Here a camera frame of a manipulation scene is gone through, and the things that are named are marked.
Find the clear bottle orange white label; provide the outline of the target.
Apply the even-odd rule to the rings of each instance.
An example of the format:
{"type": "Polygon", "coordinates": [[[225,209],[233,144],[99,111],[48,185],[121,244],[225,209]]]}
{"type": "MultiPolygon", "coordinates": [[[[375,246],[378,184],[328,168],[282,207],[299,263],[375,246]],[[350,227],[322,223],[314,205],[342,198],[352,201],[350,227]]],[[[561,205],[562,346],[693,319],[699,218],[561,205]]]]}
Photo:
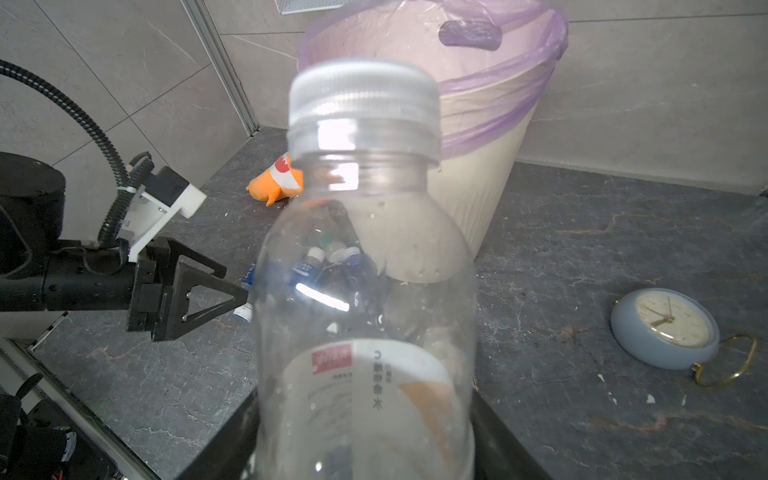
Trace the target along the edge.
{"type": "Polygon", "coordinates": [[[436,82],[375,59],[317,64],[290,89],[302,192],[252,286],[257,479],[470,479],[474,260],[430,196],[436,82]]]}

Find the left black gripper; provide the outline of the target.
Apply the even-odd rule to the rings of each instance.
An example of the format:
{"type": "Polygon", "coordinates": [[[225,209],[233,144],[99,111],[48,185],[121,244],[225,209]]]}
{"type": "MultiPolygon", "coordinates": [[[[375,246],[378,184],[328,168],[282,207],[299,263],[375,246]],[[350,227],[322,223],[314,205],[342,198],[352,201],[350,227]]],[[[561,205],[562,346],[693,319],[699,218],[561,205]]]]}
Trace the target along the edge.
{"type": "Polygon", "coordinates": [[[122,310],[128,331],[148,332],[155,341],[176,340],[246,302],[247,290],[228,281],[226,272],[224,265],[170,237],[150,241],[135,262],[121,249],[69,246],[48,257],[41,305],[122,310]],[[163,269],[175,272],[173,279],[165,278],[163,269]]]}

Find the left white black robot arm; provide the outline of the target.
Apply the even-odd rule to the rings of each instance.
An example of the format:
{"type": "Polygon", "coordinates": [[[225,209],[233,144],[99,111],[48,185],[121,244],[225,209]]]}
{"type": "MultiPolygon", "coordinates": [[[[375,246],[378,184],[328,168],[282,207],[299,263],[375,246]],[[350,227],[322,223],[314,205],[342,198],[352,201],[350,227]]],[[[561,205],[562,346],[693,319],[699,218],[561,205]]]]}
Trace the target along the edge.
{"type": "Polygon", "coordinates": [[[61,237],[66,180],[40,161],[1,156],[1,310],[124,311],[129,332],[176,340],[245,304],[227,269],[161,235],[191,217],[205,194],[169,167],[128,188],[113,247],[61,237]]]}

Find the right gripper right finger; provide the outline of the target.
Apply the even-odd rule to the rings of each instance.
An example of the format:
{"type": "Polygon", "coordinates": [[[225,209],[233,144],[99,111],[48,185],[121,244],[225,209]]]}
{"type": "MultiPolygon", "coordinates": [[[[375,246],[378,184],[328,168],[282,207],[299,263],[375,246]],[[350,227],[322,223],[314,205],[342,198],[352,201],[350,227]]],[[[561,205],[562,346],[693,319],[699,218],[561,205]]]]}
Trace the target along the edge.
{"type": "Polygon", "coordinates": [[[471,421],[475,437],[475,479],[552,479],[477,390],[473,391],[471,421]]]}

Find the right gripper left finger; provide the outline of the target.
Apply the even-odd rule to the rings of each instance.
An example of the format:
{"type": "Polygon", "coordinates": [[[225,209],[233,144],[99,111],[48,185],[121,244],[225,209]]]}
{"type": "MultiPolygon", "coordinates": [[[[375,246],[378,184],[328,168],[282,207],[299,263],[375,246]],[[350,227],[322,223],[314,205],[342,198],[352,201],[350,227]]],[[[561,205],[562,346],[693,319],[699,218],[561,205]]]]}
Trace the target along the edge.
{"type": "Polygon", "coordinates": [[[253,479],[259,426],[259,398],[253,390],[178,479],[253,479]]]}

